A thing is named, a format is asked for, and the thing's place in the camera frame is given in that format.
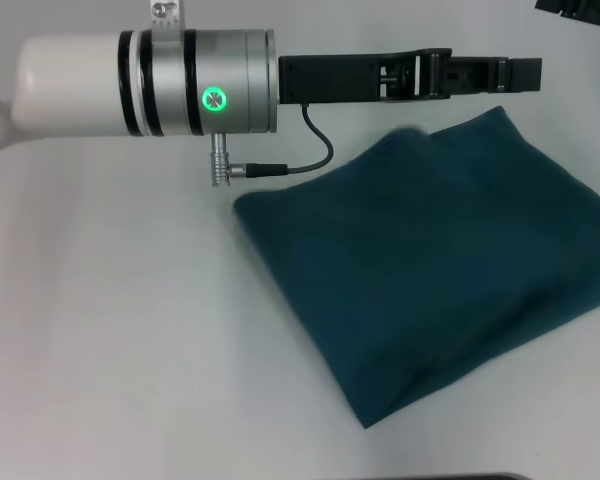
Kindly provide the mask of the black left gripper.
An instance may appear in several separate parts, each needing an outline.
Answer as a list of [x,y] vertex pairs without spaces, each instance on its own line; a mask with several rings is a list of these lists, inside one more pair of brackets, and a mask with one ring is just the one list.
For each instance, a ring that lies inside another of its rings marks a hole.
[[282,104],[408,102],[441,98],[449,48],[278,59]]

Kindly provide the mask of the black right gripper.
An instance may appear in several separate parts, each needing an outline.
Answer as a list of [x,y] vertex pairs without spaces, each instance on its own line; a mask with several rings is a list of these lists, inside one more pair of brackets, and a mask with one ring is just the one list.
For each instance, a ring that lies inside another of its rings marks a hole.
[[[537,0],[535,8],[600,26],[600,0]],[[444,93],[537,92],[541,79],[541,58],[452,57],[446,66]]]

